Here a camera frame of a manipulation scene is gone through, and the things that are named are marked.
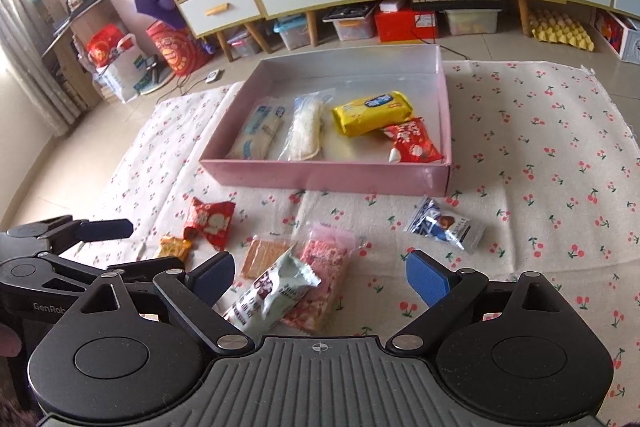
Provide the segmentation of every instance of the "tiled floor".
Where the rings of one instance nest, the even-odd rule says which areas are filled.
[[[640,66],[618,60],[601,38],[594,36],[598,52],[590,54],[569,46],[526,38],[515,20],[501,21],[499,31],[493,35],[446,37],[439,39],[438,43],[465,54],[471,60],[549,60],[593,68],[626,121],[640,129]],[[377,39],[343,43],[334,38],[321,43],[319,49],[377,43]],[[281,48],[276,54],[287,52]],[[217,58],[192,75],[187,87],[193,86],[215,68],[225,69],[222,79],[212,86],[201,82],[193,87],[192,92],[244,80],[264,56],[242,58],[231,64],[227,64],[224,58]],[[446,50],[443,50],[443,56],[445,60],[462,60]],[[65,213],[88,217],[118,162],[153,112],[158,98],[174,86],[175,82],[172,82],[169,87],[128,105],[103,104],[87,115],[73,134],[54,151],[15,215],[14,223]],[[175,90],[168,96],[178,94]]]

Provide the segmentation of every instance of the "wall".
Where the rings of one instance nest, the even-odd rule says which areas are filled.
[[[16,191],[53,138],[24,91],[4,73],[3,60],[0,57],[0,218],[11,212],[9,206]]]

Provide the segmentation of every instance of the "red snack package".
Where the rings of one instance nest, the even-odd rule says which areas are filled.
[[[233,201],[202,203],[198,198],[193,198],[184,224],[183,237],[192,240],[201,233],[215,248],[224,250],[235,209]]]
[[[420,117],[389,125],[382,132],[396,141],[389,154],[389,162],[431,163],[444,158],[429,138]]]

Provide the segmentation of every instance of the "yellow snack package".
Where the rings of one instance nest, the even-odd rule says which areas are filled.
[[[360,136],[392,125],[402,123],[412,117],[414,108],[399,91],[390,91],[373,98],[352,100],[332,109],[334,121],[341,134],[348,137]]]

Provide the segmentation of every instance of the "crosshair marking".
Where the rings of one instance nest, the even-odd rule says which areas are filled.
[[[327,346],[324,342],[318,342],[318,343],[315,343],[313,346],[311,346],[311,349],[313,349],[314,351],[317,351],[318,353],[322,353],[323,351],[326,351],[330,347],[331,346]]]

